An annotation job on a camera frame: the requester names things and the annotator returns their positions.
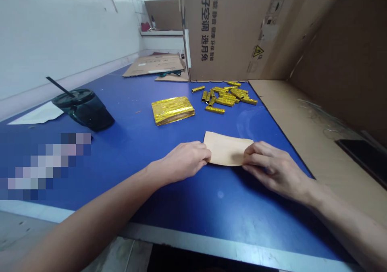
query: right hand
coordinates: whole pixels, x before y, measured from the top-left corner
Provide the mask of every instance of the right hand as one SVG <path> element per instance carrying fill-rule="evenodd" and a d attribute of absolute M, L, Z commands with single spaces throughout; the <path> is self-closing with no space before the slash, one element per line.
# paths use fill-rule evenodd
<path fill-rule="evenodd" d="M 301 171 L 287 152 L 266 142 L 253 143 L 243 157 L 243 169 L 283 197 L 306 204 L 311 189 L 318 185 Z"/>

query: yellow warning triangle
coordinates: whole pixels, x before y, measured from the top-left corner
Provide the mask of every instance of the yellow warning triangle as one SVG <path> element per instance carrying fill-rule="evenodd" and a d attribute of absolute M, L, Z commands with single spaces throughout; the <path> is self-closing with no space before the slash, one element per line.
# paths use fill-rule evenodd
<path fill-rule="evenodd" d="M 256 46 L 253 57 L 255 57 L 255 56 L 257 56 L 257 55 L 259 55 L 259 54 L 261 54 L 263 52 L 264 52 L 263 49 L 261 49 L 259 46 Z"/>

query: stack of gold foil packets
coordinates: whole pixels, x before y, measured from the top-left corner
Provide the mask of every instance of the stack of gold foil packets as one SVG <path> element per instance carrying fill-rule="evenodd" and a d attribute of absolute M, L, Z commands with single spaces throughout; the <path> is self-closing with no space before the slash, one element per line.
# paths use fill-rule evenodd
<path fill-rule="evenodd" d="M 152 103 L 154 121 L 157 126 L 172 123 L 195 115 L 187 97 L 177 97 Z"/>

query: cardboard box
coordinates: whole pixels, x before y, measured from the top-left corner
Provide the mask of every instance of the cardboard box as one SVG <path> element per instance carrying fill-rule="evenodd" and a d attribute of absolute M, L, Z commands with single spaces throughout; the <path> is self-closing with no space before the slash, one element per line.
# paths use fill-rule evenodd
<path fill-rule="evenodd" d="M 180 0 L 190 79 L 283 79 L 273 70 L 288 69 L 289 62 L 294 67 L 294 50 L 333 2 Z"/>
<path fill-rule="evenodd" d="M 178 70 L 185 70 L 185 63 L 179 54 L 152 55 L 138 58 L 123 76 L 135 77 Z"/>

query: cup lid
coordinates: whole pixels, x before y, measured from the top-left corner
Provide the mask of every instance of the cup lid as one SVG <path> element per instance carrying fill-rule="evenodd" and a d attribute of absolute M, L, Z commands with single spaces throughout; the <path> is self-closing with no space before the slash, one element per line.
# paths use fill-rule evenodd
<path fill-rule="evenodd" d="M 94 97 L 94 92 L 90 89 L 76 89 L 70 91 L 70 93 L 72 93 L 75 98 L 63 93 L 52 99 L 53 104 L 59 108 L 69 108 L 71 106 L 78 106 L 88 102 Z"/>

